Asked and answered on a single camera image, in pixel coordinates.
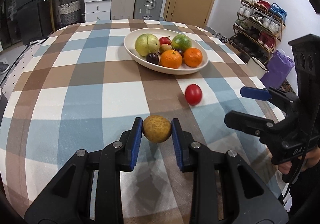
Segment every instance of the orange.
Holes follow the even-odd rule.
[[[182,56],[177,51],[167,50],[161,54],[160,63],[163,67],[178,69],[182,65]]]
[[[183,53],[184,62],[190,67],[197,67],[202,62],[202,53],[197,48],[189,48]]]

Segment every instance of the white oval plate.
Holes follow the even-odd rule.
[[[127,49],[127,52],[132,57],[132,59],[144,67],[147,67],[157,72],[183,75],[183,74],[191,74],[191,73],[200,71],[208,63],[207,52],[199,43],[197,43],[193,39],[191,39],[192,47],[198,48],[202,52],[202,56],[203,56],[203,60],[198,67],[193,68],[193,67],[187,66],[185,63],[182,63],[182,65],[178,69],[172,69],[172,68],[167,68],[167,67],[163,67],[160,65],[147,62],[146,58],[139,55],[136,49],[134,48],[137,38],[142,34],[153,34],[158,39],[160,39],[161,37],[170,36],[170,39],[172,40],[176,35],[178,35],[178,33],[171,30],[167,30],[167,29],[161,29],[161,28],[142,28],[129,33],[124,38],[124,47]]]

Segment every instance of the woven basket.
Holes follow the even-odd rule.
[[[61,24],[64,26],[81,22],[81,1],[72,1],[59,6]]]

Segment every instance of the human hand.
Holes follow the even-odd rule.
[[[306,154],[306,158],[305,160],[307,160],[307,162],[305,163],[304,167],[302,168],[301,171],[305,171],[308,168],[312,168],[314,167],[320,160],[320,148],[318,146],[316,146],[313,150],[311,150],[310,152],[308,152]],[[283,173],[283,174],[288,174],[290,169],[292,167],[292,163],[291,161],[289,162],[285,162],[282,164],[278,165],[278,170]]]

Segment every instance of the striped cloth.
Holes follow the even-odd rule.
[[[209,64],[186,76],[140,66],[123,46],[124,37],[140,28],[184,33],[204,47]],[[195,107],[183,96],[192,83],[203,92]],[[103,149],[131,129],[136,116],[144,119],[150,114],[177,117],[183,130],[211,150],[238,151],[279,196],[284,184],[266,147],[257,137],[229,129],[223,122],[230,110],[275,122],[284,118],[267,102],[241,97],[243,86],[263,88],[238,56],[195,26],[113,20],[58,30],[24,68],[4,112],[0,172],[7,198],[23,216],[78,149]],[[143,138],[133,173],[121,173],[125,223],[188,223],[192,182],[191,173],[179,171],[171,140],[152,144]]]

